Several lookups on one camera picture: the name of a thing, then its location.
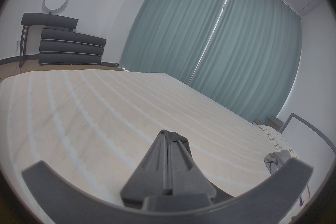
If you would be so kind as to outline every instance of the crumpled gray fabric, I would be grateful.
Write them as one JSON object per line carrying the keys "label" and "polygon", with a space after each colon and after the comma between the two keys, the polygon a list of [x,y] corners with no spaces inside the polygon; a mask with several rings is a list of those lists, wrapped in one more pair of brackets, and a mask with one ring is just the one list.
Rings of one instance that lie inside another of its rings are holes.
{"label": "crumpled gray fabric", "polygon": [[281,166],[291,158],[291,154],[287,149],[280,152],[267,154],[264,161],[269,172],[274,174]]}

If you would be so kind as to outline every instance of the curtain pleat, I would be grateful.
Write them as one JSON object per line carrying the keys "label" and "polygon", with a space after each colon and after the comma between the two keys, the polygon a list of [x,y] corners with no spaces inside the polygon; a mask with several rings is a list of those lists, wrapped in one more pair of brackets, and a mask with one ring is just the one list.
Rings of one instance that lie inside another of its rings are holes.
{"label": "curtain pleat", "polygon": [[225,0],[145,0],[119,66],[188,83]]}
{"label": "curtain pleat", "polygon": [[301,18],[282,1],[229,0],[189,86],[263,121],[287,99],[301,43]]}

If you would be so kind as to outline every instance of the curtain gap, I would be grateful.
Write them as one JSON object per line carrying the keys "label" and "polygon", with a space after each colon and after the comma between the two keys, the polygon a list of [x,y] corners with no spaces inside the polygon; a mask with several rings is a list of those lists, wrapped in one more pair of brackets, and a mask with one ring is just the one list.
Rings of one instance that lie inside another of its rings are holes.
{"label": "curtain gap", "polygon": [[219,22],[219,19],[220,19],[221,16],[222,16],[222,13],[223,13],[223,10],[224,10],[224,6],[225,6],[226,2],[227,2],[227,0],[224,1],[222,10],[220,11],[220,14],[219,14],[219,16],[218,16],[218,18],[217,18],[216,24],[215,24],[215,26],[214,26],[213,29],[212,29],[211,35],[210,35],[210,37],[209,37],[209,39],[208,39],[208,42],[207,42],[207,44],[205,45],[205,48],[204,48],[204,50],[203,50],[203,52],[202,52],[202,55],[201,55],[201,57],[199,58],[198,63],[197,63],[197,65],[196,65],[196,67],[195,67],[195,70],[194,70],[194,72],[192,73],[191,78],[190,78],[190,80],[189,80],[189,82],[188,82],[187,85],[190,84],[191,79],[193,78],[193,76],[194,76],[194,74],[195,74],[195,72],[196,72],[196,69],[197,69],[198,65],[200,64],[200,61],[202,60],[202,57],[203,57],[203,55],[204,55],[204,53],[205,53],[205,51],[206,51],[206,49],[207,49],[207,47],[208,47],[208,45],[209,45],[209,43],[210,43],[210,40],[211,40],[211,38],[212,38],[213,33],[215,32],[215,29],[216,29],[216,27],[217,27],[217,24],[218,24],[218,22]]}

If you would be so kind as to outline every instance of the mattress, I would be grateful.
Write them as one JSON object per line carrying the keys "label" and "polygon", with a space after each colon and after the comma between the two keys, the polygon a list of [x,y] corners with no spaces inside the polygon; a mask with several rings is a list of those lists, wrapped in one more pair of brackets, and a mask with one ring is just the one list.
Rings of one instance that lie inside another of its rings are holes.
{"label": "mattress", "polygon": [[83,191],[121,205],[120,190],[160,130],[189,140],[203,174],[238,196],[270,176],[275,146],[255,126],[162,73],[34,71],[0,84],[0,162],[14,191],[53,223],[21,171],[44,160]]}

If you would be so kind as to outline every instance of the beige bed sheet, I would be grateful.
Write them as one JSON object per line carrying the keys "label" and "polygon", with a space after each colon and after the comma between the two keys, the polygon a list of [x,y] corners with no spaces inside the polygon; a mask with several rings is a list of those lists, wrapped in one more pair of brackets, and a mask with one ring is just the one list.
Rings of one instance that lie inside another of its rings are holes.
{"label": "beige bed sheet", "polygon": [[276,151],[259,127],[162,73],[34,71],[0,84],[0,162],[43,222],[53,223],[21,171],[46,161],[83,191],[122,205],[119,192],[160,130],[188,138],[203,174],[238,196],[270,176]]}

